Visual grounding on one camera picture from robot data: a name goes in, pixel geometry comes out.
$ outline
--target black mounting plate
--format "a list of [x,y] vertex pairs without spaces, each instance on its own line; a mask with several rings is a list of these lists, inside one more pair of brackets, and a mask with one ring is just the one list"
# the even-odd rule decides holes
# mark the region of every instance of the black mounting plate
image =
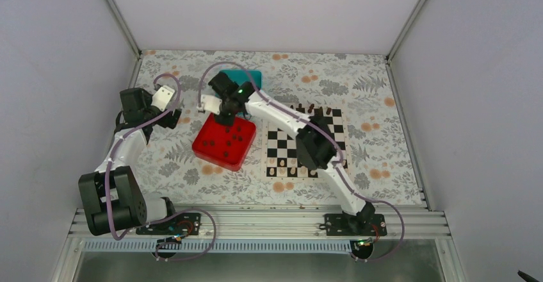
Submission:
[[387,226],[381,226],[381,223],[385,222],[385,216],[381,214],[374,214],[373,218],[360,234],[356,234],[349,228],[347,218],[342,213],[327,213],[324,215],[324,229],[326,229],[326,236],[375,236],[375,230],[371,226],[372,224],[377,227],[379,236],[387,235]]
[[200,230],[201,214],[199,213],[182,213],[170,221],[161,224],[151,225],[149,228],[142,226],[136,229],[137,235],[180,235],[183,231],[187,231],[188,225],[185,223],[179,224],[182,221],[190,221],[194,228],[189,235],[198,235]]

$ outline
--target chessboard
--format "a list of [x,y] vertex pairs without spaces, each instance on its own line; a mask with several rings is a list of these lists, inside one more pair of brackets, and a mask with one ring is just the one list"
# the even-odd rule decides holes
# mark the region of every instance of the chessboard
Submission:
[[[292,109],[302,113],[324,117],[334,140],[343,151],[343,156],[346,158],[343,162],[343,167],[349,173],[351,152],[348,146],[347,123],[342,109],[333,106],[315,106],[314,104],[310,106],[299,104],[296,108],[292,104],[286,105],[290,105]],[[264,178],[271,181],[290,181],[293,183],[308,180],[323,182],[315,170],[308,170],[298,162],[296,158],[296,140],[292,139],[286,132],[274,124],[265,120],[262,131],[262,172]]]

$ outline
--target white wall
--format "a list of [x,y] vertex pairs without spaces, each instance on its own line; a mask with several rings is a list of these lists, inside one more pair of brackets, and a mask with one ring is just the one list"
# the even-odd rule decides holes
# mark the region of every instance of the white wall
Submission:
[[393,60],[470,281],[543,281],[543,0],[430,0]]
[[0,0],[0,272],[49,281],[134,57],[103,0]]
[[417,0],[115,0],[142,49],[387,54]]

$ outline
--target red container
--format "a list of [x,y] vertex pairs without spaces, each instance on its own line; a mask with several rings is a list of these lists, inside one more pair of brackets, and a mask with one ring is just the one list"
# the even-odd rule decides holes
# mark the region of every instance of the red container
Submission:
[[236,117],[233,126],[215,122],[212,113],[192,143],[194,155],[231,171],[241,169],[256,136],[256,126]]

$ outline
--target floral tablecloth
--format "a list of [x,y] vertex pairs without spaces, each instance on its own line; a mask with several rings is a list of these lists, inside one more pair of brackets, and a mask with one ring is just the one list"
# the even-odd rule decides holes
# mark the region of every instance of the floral tablecloth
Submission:
[[[144,193],[175,203],[338,204],[326,183],[263,179],[260,129],[243,167],[231,172],[196,158],[191,145],[207,114],[196,111],[199,79],[211,64],[234,61],[263,73],[263,90],[283,103],[333,104],[347,110],[351,177],[361,192],[393,204],[421,204],[409,152],[382,56],[365,54],[254,53],[225,51],[145,52],[136,86],[169,72],[181,80],[182,115],[175,129],[155,126],[136,172]],[[209,81],[217,67],[206,78]],[[175,88],[171,79],[161,84]],[[205,94],[213,91],[206,86]]]

